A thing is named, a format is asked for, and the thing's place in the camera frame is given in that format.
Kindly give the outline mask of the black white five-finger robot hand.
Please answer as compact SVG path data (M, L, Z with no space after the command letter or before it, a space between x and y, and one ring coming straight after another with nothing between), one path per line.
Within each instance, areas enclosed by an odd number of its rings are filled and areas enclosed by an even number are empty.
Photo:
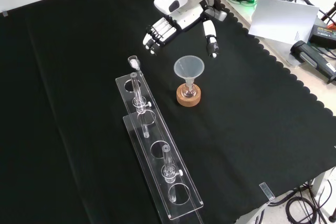
M181 32L190 30L199 22L203 24L206 38L206 50L210 57L219 55L217 33L212 19L224 21L227 13L221 8L219 2L209 5L205 0L189 10L178 9L171 15L164 15L156 23L148 26L143 39L143 46L152 55L158 54L159 50L166 46Z

